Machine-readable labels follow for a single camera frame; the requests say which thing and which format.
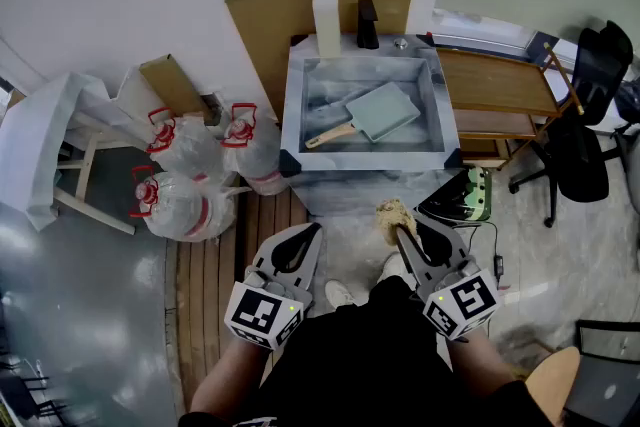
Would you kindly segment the round wooden stool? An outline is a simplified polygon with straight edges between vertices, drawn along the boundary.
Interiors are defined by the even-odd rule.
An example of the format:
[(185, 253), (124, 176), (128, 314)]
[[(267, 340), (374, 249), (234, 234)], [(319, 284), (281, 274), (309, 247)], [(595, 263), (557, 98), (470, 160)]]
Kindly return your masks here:
[(576, 347), (564, 348), (545, 358), (525, 381), (530, 395), (552, 424), (560, 422), (580, 360)]

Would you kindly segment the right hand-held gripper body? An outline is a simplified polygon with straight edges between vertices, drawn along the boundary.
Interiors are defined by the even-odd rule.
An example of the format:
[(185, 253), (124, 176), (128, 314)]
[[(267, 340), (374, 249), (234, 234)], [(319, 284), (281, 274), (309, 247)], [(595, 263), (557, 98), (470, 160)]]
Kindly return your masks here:
[(490, 320), (501, 306), (496, 282), (473, 258), (439, 278), (418, 283), (423, 315), (436, 331), (453, 341)]

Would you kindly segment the wooden cart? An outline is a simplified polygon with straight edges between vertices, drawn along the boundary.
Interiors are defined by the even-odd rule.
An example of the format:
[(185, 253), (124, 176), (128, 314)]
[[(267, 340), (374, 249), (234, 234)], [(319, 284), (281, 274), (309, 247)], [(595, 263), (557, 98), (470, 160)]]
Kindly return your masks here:
[(557, 119), (582, 116), (561, 60), (548, 43), (541, 65), (461, 49), (437, 50), (463, 161), (504, 169)]

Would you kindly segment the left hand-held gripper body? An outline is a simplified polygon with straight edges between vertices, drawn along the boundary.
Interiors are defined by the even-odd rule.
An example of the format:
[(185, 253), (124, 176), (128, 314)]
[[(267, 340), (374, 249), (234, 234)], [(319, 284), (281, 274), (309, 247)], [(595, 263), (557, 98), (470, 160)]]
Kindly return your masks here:
[(276, 351), (304, 320), (312, 294), (295, 283), (249, 266), (235, 282), (224, 323), (238, 338)]

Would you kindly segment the person's right white shoe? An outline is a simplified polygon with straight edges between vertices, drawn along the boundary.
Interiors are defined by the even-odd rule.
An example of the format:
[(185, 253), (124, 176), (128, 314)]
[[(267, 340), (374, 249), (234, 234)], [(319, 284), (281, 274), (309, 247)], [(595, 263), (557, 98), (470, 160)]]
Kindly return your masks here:
[(387, 258), (378, 282), (382, 282), (390, 277), (399, 277), (403, 281), (406, 281), (406, 267), (402, 255), (399, 252), (393, 252)]

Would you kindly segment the person's left forearm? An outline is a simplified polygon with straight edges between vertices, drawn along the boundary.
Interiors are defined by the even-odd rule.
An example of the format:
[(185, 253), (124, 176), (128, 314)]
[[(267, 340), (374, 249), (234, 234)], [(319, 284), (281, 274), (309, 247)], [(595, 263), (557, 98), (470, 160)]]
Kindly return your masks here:
[(190, 412), (235, 421), (258, 390), (270, 351), (235, 338), (196, 389)]

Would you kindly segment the beige scrubbing sponge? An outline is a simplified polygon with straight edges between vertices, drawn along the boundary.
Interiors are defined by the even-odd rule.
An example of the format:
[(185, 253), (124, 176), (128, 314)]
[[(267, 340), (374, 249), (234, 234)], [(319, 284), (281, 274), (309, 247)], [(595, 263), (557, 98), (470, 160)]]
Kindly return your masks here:
[(398, 242), (396, 228), (406, 228), (413, 238), (417, 237), (417, 223), (410, 211), (397, 198), (385, 200), (376, 207), (376, 223), (387, 244)]

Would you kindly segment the black faucet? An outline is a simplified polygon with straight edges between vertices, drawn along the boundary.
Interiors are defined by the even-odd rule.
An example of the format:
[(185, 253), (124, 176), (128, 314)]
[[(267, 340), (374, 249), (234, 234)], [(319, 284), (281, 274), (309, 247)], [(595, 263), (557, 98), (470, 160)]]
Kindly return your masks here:
[(375, 50), (379, 48), (379, 41), (375, 23), (378, 21), (377, 12), (372, 0), (358, 0), (357, 3), (357, 45), (361, 49)]

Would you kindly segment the person's right forearm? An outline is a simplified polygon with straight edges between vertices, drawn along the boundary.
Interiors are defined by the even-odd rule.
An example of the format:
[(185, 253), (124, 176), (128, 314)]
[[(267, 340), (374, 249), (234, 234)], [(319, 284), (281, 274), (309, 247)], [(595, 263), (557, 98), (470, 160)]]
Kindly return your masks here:
[(487, 397), (516, 381), (482, 328), (470, 331), (465, 339), (448, 341), (447, 348), (453, 372), (471, 395)]

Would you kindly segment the person's left white shoe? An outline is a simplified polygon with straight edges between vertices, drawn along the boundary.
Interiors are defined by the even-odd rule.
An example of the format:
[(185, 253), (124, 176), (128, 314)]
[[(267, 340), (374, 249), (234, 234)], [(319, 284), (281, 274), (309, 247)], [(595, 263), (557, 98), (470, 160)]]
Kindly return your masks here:
[(356, 304), (348, 288), (338, 280), (329, 280), (326, 282), (325, 295), (329, 305), (333, 309)]

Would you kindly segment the light wooden table frame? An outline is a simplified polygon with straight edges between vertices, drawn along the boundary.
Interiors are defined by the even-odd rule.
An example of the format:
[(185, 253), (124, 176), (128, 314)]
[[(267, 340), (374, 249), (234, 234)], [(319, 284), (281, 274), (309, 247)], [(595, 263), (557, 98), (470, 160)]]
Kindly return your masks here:
[(63, 162), (59, 163), (57, 166), (57, 169), (60, 171), (79, 171), (75, 193), (67, 193), (58, 186), (55, 186), (53, 189), (53, 198), (59, 203), (95, 221), (98, 221), (125, 234), (134, 235), (136, 232), (136, 228), (134, 226), (87, 204), (85, 199), (93, 161), (98, 147), (101, 147), (103, 149), (135, 147), (141, 151), (145, 151), (147, 144), (138, 137), (130, 135), (123, 130), (109, 126), (106, 123), (92, 118), (82, 112), (74, 113), (71, 119), (84, 128), (88, 129), (90, 135), (87, 142), (86, 150), (84, 151), (84, 155), (81, 160)]

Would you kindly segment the clear water bottle red cap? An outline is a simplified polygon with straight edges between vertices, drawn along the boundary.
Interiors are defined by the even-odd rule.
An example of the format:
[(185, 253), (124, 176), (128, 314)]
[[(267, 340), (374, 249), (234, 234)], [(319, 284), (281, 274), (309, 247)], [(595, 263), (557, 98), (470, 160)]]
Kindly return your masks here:
[(129, 213), (151, 233), (177, 242), (219, 237), (235, 221), (232, 191), (196, 182), (172, 172), (156, 173), (150, 165), (131, 170), (135, 206)]
[(225, 168), (237, 172), (258, 195), (275, 196), (288, 184), (279, 171), (281, 132), (254, 103), (234, 103), (220, 142)]
[(154, 139), (146, 153), (164, 171), (196, 182), (222, 182), (223, 152), (201, 114), (175, 115), (168, 107), (148, 113)]

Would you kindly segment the grey laptop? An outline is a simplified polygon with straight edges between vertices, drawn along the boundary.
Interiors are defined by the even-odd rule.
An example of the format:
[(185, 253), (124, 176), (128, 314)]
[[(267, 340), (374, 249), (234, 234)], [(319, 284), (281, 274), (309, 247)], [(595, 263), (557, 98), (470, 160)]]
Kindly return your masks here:
[(582, 355), (565, 410), (603, 427), (640, 427), (640, 363)]

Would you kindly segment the person's black clothing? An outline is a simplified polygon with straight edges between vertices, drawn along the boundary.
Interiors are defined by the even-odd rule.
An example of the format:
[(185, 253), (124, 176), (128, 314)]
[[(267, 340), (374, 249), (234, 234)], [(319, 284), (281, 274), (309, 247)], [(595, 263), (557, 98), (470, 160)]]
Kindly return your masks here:
[(516, 379), (475, 397), (437, 351), (399, 277), (363, 305), (306, 319), (235, 421), (188, 412), (178, 427), (553, 427)]

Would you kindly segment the person's white shoe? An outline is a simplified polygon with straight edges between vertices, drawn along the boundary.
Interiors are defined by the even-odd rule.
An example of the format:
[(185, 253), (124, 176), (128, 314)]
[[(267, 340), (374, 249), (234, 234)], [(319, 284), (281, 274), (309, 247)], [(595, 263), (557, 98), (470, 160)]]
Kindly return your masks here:
[(399, 277), (403, 281), (406, 281), (406, 267), (402, 255), (399, 252), (393, 252), (387, 258), (378, 282), (382, 282), (390, 277)]
[(356, 304), (348, 288), (338, 280), (329, 280), (326, 282), (325, 295), (329, 305), (333, 309)]

